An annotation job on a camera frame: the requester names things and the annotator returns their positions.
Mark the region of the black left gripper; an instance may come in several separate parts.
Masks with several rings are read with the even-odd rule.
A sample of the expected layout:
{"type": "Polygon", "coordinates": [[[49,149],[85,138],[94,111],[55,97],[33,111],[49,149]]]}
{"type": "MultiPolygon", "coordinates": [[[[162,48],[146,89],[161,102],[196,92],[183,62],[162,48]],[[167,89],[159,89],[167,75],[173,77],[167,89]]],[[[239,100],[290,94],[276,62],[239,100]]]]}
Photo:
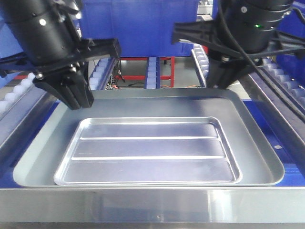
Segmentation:
{"type": "MultiPolygon", "coordinates": [[[[0,14],[29,61],[35,66],[62,62],[76,50],[80,38],[70,19],[83,8],[80,0],[2,0],[0,14]]],[[[86,61],[119,59],[118,39],[82,39],[81,57],[86,61]]],[[[88,63],[43,73],[33,84],[57,97],[71,110],[90,108],[94,101],[88,63]]]]}

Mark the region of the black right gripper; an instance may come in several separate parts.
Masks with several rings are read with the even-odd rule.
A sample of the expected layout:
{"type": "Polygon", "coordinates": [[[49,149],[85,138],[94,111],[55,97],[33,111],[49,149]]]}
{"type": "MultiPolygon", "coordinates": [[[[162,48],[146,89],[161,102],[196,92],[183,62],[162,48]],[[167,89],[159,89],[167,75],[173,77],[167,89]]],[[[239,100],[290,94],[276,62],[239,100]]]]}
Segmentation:
{"type": "Polygon", "coordinates": [[[171,42],[209,47],[206,86],[226,89],[257,70],[239,48],[252,57],[304,56],[304,39],[277,30],[292,7],[291,0],[219,0],[215,21],[175,23],[171,42]]]}

